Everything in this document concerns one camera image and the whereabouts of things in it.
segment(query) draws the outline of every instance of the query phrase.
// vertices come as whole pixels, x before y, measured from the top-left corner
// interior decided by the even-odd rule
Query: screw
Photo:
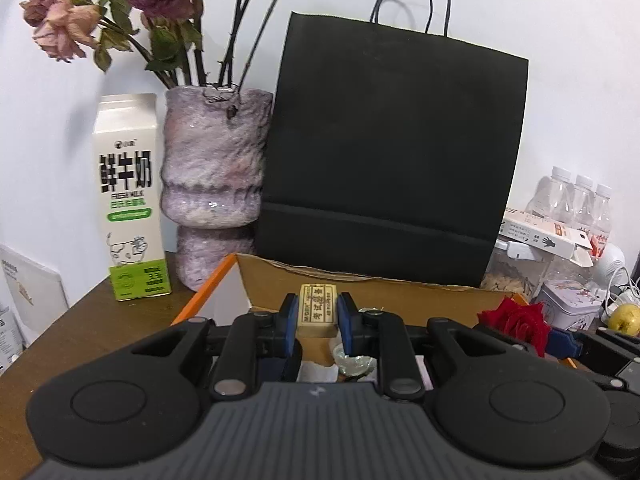
[[[222,379],[216,383],[213,389],[220,395],[234,396],[244,393],[246,384],[238,379]]]

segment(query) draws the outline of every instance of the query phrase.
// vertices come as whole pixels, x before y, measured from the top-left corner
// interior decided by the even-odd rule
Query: flower stem
[[[273,9],[275,9],[278,0],[272,0],[267,12],[264,15],[264,19],[260,24],[260,30],[258,30],[258,35],[255,37],[254,46],[251,47],[251,52],[249,53],[249,57],[244,64],[244,70],[242,70],[242,77],[240,78],[240,82],[238,83],[238,92],[242,89],[242,85],[244,84],[244,80],[246,78],[247,72],[249,72],[249,67],[251,66],[251,62],[254,60],[255,51],[258,48],[258,44],[260,43],[260,39],[262,38],[262,34],[264,33],[264,29],[267,27],[267,22],[273,13]]]
[[[180,65],[181,65],[180,68],[182,69],[184,84],[187,86],[191,86],[191,67],[189,66],[189,57],[187,57],[187,49],[184,47],[184,38],[182,37],[182,33],[180,31],[180,25],[177,25],[175,27],[175,35],[178,37],[178,44],[180,45],[178,56],[180,56]]]
[[[242,9],[242,0],[236,0],[236,9],[234,11],[234,21],[231,25],[231,36],[229,37],[229,43],[226,46],[225,59],[220,66],[220,73],[218,74],[218,85],[222,85],[225,80],[225,72],[228,72],[227,84],[231,86],[233,82],[234,74],[234,47],[236,45],[236,37],[238,36],[238,29],[240,28],[240,12]]]
[[[115,23],[113,23],[109,18],[102,18],[100,25],[102,25],[103,27],[110,28],[111,30],[114,30],[115,32],[118,32],[119,34],[122,34],[123,36],[125,36],[127,40],[129,40],[129,43],[131,43],[135,47],[135,49],[142,55],[142,57],[145,58],[146,62],[149,62],[153,59],[153,56],[145,47],[140,45],[136,40],[134,40],[128,34],[125,34],[124,31],[120,27],[118,27]],[[177,86],[177,84],[174,84],[174,82],[165,72],[154,72],[154,74],[156,74],[156,77],[167,88],[174,88]]]
[[[202,44],[202,13],[204,12],[204,2],[195,0],[195,16],[193,18],[193,26],[200,34],[200,43]],[[202,49],[196,45],[193,51],[193,57],[196,60],[196,74],[198,75],[198,85],[207,85],[207,73],[204,72],[204,63],[202,62]]]

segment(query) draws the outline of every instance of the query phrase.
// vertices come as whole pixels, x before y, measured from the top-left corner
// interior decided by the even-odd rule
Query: milk carton
[[[154,94],[102,98],[94,127],[98,209],[116,300],[169,294],[160,234]]]

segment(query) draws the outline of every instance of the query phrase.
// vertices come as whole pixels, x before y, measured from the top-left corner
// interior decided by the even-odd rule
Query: red rose
[[[519,305],[504,298],[496,310],[484,310],[478,321],[500,332],[532,344],[540,357],[545,355],[546,340],[551,327],[542,316],[542,303]]]

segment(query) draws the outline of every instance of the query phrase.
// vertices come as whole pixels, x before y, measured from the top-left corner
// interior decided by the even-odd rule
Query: white paper
[[[337,380],[338,365],[322,366],[312,361],[300,363],[299,383],[335,383]]]
[[[68,309],[60,275],[4,245],[0,263],[20,320],[42,334]]]

